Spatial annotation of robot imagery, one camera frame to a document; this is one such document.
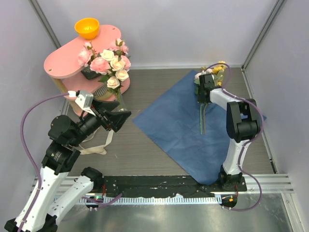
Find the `flower bouquet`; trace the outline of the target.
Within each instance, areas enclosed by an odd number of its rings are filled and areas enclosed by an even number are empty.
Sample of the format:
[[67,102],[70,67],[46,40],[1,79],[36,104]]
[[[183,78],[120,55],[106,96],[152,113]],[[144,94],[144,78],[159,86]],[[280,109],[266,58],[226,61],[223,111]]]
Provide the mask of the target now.
[[216,64],[201,67],[201,72],[194,77],[195,94],[200,104],[200,134],[206,134],[206,108],[210,104],[210,91],[221,88],[226,68],[225,61],[218,61]]

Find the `beige printed ribbon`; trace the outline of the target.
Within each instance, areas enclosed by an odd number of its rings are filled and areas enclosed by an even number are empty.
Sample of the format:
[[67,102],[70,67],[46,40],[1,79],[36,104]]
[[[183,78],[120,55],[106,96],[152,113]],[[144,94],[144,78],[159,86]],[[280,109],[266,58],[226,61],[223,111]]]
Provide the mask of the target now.
[[79,148],[81,148],[80,155],[89,155],[89,154],[106,155],[107,154],[106,147],[112,142],[113,135],[114,135],[114,131],[110,130],[108,132],[106,142],[103,145],[98,145],[98,146],[90,147],[90,148],[83,148],[81,145],[79,145]]

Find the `cream rose stem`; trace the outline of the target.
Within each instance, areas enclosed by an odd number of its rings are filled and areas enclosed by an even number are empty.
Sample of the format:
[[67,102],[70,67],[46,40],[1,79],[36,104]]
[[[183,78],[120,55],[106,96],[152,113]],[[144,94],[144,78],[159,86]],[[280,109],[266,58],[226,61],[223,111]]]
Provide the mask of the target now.
[[125,62],[120,56],[115,56],[110,49],[104,49],[100,55],[109,62],[111,73],[102,75],[99,81],[104,83],[106,87],[112,88],[114,95],[116,95],[121,92],[123,82],[129,78],[128,71],[124,69]]

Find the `blue wrapping paper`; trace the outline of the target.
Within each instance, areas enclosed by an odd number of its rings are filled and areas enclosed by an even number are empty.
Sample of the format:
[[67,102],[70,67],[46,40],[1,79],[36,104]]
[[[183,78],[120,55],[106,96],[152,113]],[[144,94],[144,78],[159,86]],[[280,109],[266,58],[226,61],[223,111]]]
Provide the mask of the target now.
[[210,185],[218,180],[230,138],[226,110],[214,103],[206,108],[206,134],[200,134],[195,75],[190,71],[133,121],[197,182]]

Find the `pink rose stem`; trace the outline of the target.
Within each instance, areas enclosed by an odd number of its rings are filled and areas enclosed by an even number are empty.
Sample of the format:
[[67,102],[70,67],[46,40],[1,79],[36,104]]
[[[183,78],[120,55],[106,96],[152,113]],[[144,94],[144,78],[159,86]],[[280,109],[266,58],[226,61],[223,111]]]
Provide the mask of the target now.
[[82,67],[90,66],[92,71],[106,75],[111,73],[109,62],[101,57],[93,48],[91,42],[85,42],[83,48],[77,56],[78,64]]
[[128,55],[128,47],[126,43],[121,38],[116,38],[110,45],[109,49],[114,52],[115,56],[120,56],[121,59],[125,62],[124,69],[126,71],[130,70],[131,62],[130,56]]

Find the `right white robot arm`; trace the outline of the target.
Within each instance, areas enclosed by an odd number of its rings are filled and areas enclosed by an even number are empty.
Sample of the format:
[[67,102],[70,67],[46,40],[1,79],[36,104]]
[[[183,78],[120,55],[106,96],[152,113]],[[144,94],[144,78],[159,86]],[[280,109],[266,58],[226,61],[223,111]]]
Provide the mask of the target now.
[[226,110],[226,132],[230,142],[216,183],[224,191],[235,191],[237,185],[242,184],[245,154],[261,132],[264,118],[255,100],[240,98],[215,85],[214,74],[202,72],[198,80],[198,102],[214,103]]

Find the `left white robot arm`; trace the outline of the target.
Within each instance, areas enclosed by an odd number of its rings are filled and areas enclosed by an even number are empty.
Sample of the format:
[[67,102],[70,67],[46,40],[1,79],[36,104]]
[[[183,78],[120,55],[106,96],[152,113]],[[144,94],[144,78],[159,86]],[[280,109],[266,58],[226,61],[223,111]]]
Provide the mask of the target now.
[[67,115],[53,119],[48,136],[52,140],[42,160],[38,182],[18,217],[6,222],[9,232],[55,232],[63,217],[88,192],[103,187],[103,174],[91,167],[84,168],[75,184],[58,200],[54,197],[63,180],[81,154],[77,149],[99,127],[117,132],[131,116],[117,101],[92,101],[92,113],[78,122]]

